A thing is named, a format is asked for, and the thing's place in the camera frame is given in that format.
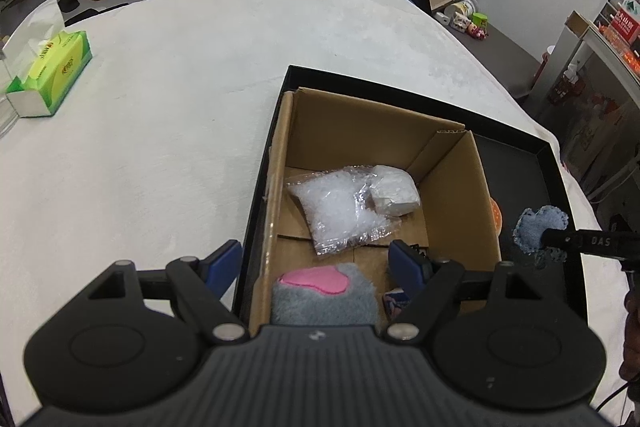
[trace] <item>pink patch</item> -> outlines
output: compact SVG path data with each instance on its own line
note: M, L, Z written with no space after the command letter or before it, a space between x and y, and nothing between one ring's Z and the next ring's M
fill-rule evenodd
M280 277L280 282L290 286L311 288L323 295L338 295L347 291L349 278L335 266L318 266L293 270Z

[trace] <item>white wrapped block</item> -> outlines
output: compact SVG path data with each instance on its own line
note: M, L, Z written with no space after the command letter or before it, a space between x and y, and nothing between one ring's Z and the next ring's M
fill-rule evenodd
M372 174L370 191L377 213L383 216L404 216L420 207L420 193L407 172L395 167L376 165Z

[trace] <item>ribbed black surface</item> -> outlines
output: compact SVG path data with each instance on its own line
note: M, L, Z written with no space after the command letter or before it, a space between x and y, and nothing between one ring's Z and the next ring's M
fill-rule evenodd
M28 427L596 427L587 405L524 415L487 409L443 384L418 349L380 341L368 327L264 327L214 350L174 395L117 416L46 408Z

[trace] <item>black cable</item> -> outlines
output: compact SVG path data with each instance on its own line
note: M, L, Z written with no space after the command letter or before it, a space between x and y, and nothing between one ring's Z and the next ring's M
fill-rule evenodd
M635 377L633 377L631 380L629 380L628 382L626 382L622 387L620 387L619 389L615 390L613 393L611 393L609 396L607 396L603 402L596 407L596 412L599 412L600 409L602 409L607 403L609 403L611 400L613 400L615 397L617 397L620 393L622 393L627 387L629 387L632 383L638 381L638 377L640 377L640 373L638 373L637 375L635 375Z

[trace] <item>red label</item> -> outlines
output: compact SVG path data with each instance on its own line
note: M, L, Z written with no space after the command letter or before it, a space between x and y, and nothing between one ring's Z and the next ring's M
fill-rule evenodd
M640 23L633 19L624 10L618 10L616 16L611 21L611 26L614 28L628 44L632 44L634 39L638 36L638 30L640 29Z

